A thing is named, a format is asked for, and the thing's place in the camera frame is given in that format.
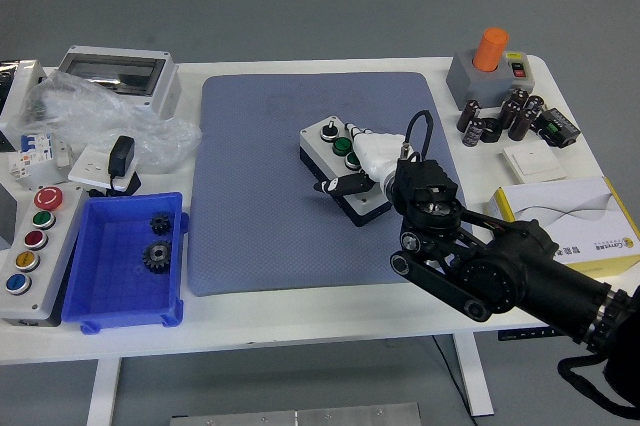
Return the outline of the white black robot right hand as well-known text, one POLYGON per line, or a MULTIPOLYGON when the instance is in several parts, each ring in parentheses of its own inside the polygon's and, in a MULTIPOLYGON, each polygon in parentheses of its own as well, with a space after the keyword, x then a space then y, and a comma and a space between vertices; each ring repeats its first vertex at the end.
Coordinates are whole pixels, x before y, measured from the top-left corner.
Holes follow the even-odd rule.
POLYGON ((332 197, 342 197, 368 192, 378 185, 381 192, 390 198, 405 137, 401 134, 373 133, 352 123, 348 123, 345 128, 352 140, 361 171, 319 181, 314 189, 332 197))

